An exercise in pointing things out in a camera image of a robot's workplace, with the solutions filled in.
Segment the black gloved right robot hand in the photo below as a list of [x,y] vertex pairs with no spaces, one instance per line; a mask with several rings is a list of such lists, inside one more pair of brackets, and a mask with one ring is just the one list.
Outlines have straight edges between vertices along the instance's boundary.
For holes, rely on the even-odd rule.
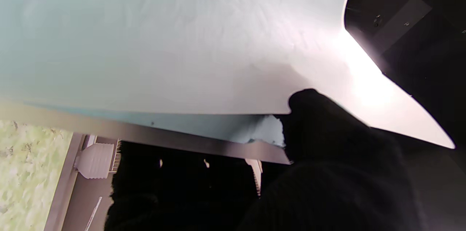
[[121,143],[105,231],[421,231],[398,143],[306,89],[278,115],[290,165]]

